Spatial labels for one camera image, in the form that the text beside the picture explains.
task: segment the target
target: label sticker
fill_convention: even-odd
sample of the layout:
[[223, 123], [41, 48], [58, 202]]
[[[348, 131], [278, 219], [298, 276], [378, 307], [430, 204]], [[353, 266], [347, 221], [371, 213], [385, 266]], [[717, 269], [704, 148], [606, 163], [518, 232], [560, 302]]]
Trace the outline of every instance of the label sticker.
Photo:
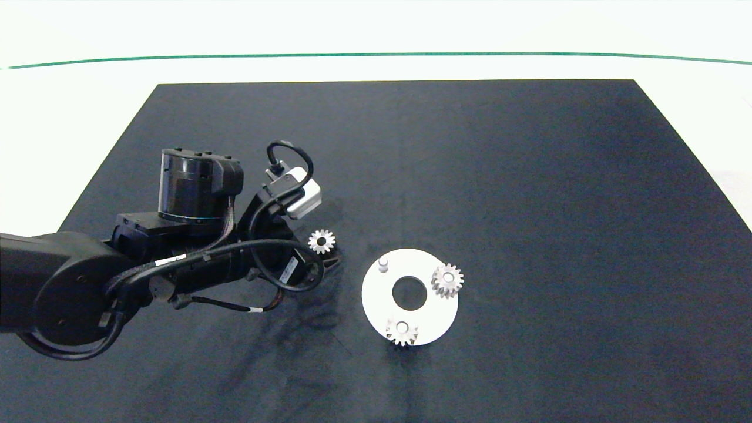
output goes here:
[[186, 257], [186, 255], [185, 255], [185, 254], [181, 254], [181, 255], [179, 255], [179, 256], [175, 256], [175, 257], [167, 257], [167, 258], [163, 258], [163, 259], [161, 259], [161, 260], [157, 260], [157, 261], [155, 261], [155, 262], [154, 262], [154, 265], [155, 265], [155, 266], [161, 266], [161, 265], [163, 265], [163, 264], [167, 264], [167, 263], [170, 263], [170, 262], [173, 262], [173, 261], [177, 261], [177, 260], [180, 260], [181, 258], [185, 258], [185, 257]]
[[280, 281], [282, 281], [283, 284], [286, 284], [287, 281], [290, 280], [290, 276], [293, 275], [293, 272], [295, 272], [295, 268], [298, 266], [298, 259], [295, 256], [292, 256], [290, 258], [290, 261], [287, 263], [287, 266], [285, 266], [284, 271], [282, 272], [282, 276], [280, 276]]

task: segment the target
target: silver gear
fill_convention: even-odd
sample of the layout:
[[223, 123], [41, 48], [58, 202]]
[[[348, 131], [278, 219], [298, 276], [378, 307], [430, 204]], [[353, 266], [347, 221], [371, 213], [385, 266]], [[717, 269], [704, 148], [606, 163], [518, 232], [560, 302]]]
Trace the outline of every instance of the silver gear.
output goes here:
[[411, 327], [406, 321], [387, 323], [387, 338], [394, 345], [410, 346], [415, 344], [418, 328]]
[[441, 297], [454, 297], [462, 289], [462, 283], [464, 283], [462, 277], [457, 266], [449, 263], [442, 264], [433, 272], [431, 287]]
[[[322, 245], [319, 244], [319, 239], [324, 240]], [[311, 250], [316, 251], [317, 254], [330, 252], [336, 243], [334, 234], [330, 230], [317, 230], [308, 238], [308, 246], [311, 247]]]

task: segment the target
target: robotic arm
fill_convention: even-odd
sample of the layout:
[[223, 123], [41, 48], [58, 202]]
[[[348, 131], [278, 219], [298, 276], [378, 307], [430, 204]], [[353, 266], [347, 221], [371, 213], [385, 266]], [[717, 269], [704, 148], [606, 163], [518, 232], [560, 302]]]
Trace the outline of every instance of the robotic arm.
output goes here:
[[[288, 168], [289, 148], [307, 169]], [[283, 216], [304, 217], [321, 203], [311, 158], [289, 142], [267, 147], [270, 178], [235, 223], [243, 169], [231, 156], [162, 150], [158, 211], [117, 216], [112, 238], [60, 232], [31, 238], [0, 234], [0, 333], [16, 333], [48, 357], [86, 360], [112, 346], [125, 324], [153, 300], [176, 309], [207, 303], [267, 312], [285, 291], [309, 291], [336, 251], [317, 254], [295, 238]], [[265, 306], [193, 295], [224, 282], [260, 278], [277, 287]], [[76, 347], [97, 342], [77, 351]]]

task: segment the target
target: white disc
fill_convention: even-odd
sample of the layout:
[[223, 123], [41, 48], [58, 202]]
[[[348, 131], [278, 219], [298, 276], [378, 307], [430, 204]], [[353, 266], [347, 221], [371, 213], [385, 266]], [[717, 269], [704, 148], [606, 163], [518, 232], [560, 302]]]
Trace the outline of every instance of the white disc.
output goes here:
[[[379, 261], [386, 262], [386, 272], [380, 271]], [[436, 341], [449, 330], [457, 315], [459, 294], [443, 298], [431, 289], [433, 273], [442, 264], [425, 251], [402, 248], [384, 254], [368, 268], [363, 279], [363, 310], [381, 336], [389, 339], [387, 326], [405, 322], [409, 330], [417, 328], [413, 345], [424, 345]], [[405, 310], [394, 301], [394, 284], [405, 276], [416, 278], [426, 288], [426, 302], [417, 310]]]

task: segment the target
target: cable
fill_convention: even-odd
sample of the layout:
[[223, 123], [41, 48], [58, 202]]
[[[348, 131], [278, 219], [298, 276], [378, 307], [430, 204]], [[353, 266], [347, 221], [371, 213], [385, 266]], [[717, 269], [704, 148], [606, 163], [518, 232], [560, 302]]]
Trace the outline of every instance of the cable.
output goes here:
[[109, 281], [105, 282], [105, 285], [103, 287], [103, 291], [105, 292], [105, 298], [110, 298], [112, 294], [115, 292], [115, 290], [128, 278], [132, 277], [133, 275], [143, 272], [144, 270], [149, 270], [156, 267], [156, 264], [153, 261], [150, 261], [149, 263], [144, 263], [136, 267], [132, 267], [125, 272], [118, 273], [113, 278], [110, 278]]
[[212, 249], [221, 244], [228, 236], [232, 234], [235, 229], [235, 196], [227, 197], [227, 211], [225, 212], [225, 226], [222, 230], [222, 234], [219, 238], [214, 240], [211, 244], [205, 246], [201, 251]]
[[282, 302], [282, 298], [284, 298], [284, 291], [280, 288], [277, 288], [277, 293], [274, 295], [274, 299], [263, 307], [241, 306], [240, 304], [227, 303], [225, 301], [214, 300], [206, 297], [190, 297], [192, 303], [211, 304], [212, 306], [219, 306], [225, 309], [235, 310], [236, 312], [245, 313], [263, 313], [273, 310]]
[[[243, 217], [241, 218], [240, 223], [238, 224], [238, 232], [246, 233], [247, 237], [252, 239], [253, 233], [256, 230], [256, 224], [258, 223], [259, 217], [263, 212], [265, 212], [269, 207], [271, 207], [273, 204], [278, 202], [280, 199], [283, 199], [284, 197], [290, 195], [291, 193], [295, 193], [297, 190], [302, 189], [310, 180], [314, 177], [314, 161], [311, 159], [310, 156], [308, 156], [308, 153], [306, 153], [302, 148], [294, 146], [291, 142], [287, 142], [284, 140], [277, 140], [274, 142], [271, 142], [266, 147], [266, 155], [269, 158], [269, 163], [272, 167], [271, 171], [279, 175], [281, 173], [280, 170], [280, 162], [277, 160], [277, 157], [274, 155], [274, 148], [275, 147], [285, 147], [289, 148], [292, 151], [295, 151], [304, 161], [305, 165], [307, 167], [305, 177], [295, 186], [279, 193], [277, 196], [272, 197], [271, 199], [267, 200], [265, 203], [263, 203], [259, 208], [256, 209], [256, 211], [253, 213], [253, 217], [250, 219], [250, 221], [247, 219], [247, 213], [249, 212], [246, 210]], [[302, 243], [298, 243], [300, 246], [299, 248], [302, 248], [304, 250], [309, 250], [309, 248], [306, 245], [303, 245]], [[287, 285], [284, 282], [277, 279], [274, 275], [271, 274], [271, 270], [262, 263], [262, 261], [259, 259], [259, 255], [256, 252], [256, 250], [251, 250], [251, 255], [253, 256], [253, 261], [256, 263], [256, 267], [261, 271], [261, 273], [265, 276], [266, 280], [271, 282], [274, 286], [280, 289], [284, 289], [285, 291], [293, 291], [293, 292], [300, 292], [300, 291], [308, 291], [311, 288], [307, 287], [300, 287], [300, 286], [292, 286]]]
[[341, 263], [342, 262], [342, 258], [341, 257], [331, 257], [331, 258], [324, 259], [323, 262], [324, 262], [324, 269], [330, 270], [330, 269], [333, 269], [335, 266], [337, 266], [339, 263]]
[[212, 260], [212, 257], [216, 257], [221, 254], [227, 254], [227, 253], [231, 253], [234, 251], [241, 251], [244, 249], [251, 249], [251, 251], [253, 251], [255, 248], [258, 248], [258, 247], [269, 247], [273, 245], [297, 248], [302, 254], [305, 254], [309, 256], [310, 258], [312, 258], [314, 261], [314, 264], [316, 265], [316, 275], [310, 279], [310, 282], [308, 284], [296, 285], [296, 286], [288, 286], [288, 285], [283, 284], [282, 287], [278, 287], [278, 288], [284, 289], [285, 291], [298, 291], [298, 292], [309, 291], [311, 289], [314, 289], [319, 283], [321, 283], [321, 280], [323, 279], [323, 274], [324, 274], [323, 261], [321, 260], [321, 257], [319, 257], [318, 254], [313, 252], [313, 250], [311, 250], [310, 248], [307, 248], [301, 242], [291, 241], [289, 239], [254, 239], [252, 241], [236, 242], [234, 244], [228, 244], [228, 245], [223, 245], [221, 247], [212, 248], [211, 250], [207, 250], [207, 251], [191, 253], [191, 254], [188, 254], [185, 258], [172, 261], [170, 263], [165, 263], [160, 266], [153, 266], [148, 269], [142, 270], [140, 272], [135, 273], [130, 278], [121, 280], [119, 284], [111, 284], [111, 285], [108, 284], [108, 286], [111, 288], [111, 290], [108, 291], [108, 294], [112, 294], [114, 290], [117, 289], [118, 298], [120, 299], [127, 298], [128, 295], [130, 294], [130, 291], [133, 289], [134, 286], [137, 286], [141, 283], [148, 282], [149, 279], [154, 276], [173, 272], [176, 269], [180, 269], [183, 266], [188, 266], [190, 264], [198, 263], [199, 261], [202, 261], [202, 260], [210, 261]]
[[88, 360], [107, 351], [115, 343], [117, 337], [120, 336], [120, 332], [123, 331], [123, 326], [126, 324], [125, 314], [122, 312], [114, 312], [113, 314], [114, 321], [107, 336], [96, 347], [88, 351], [66, 351], [55, 348], [33, 333], [17, 333], [17, 335], [31, 349], [50, 358], [66, 361]]

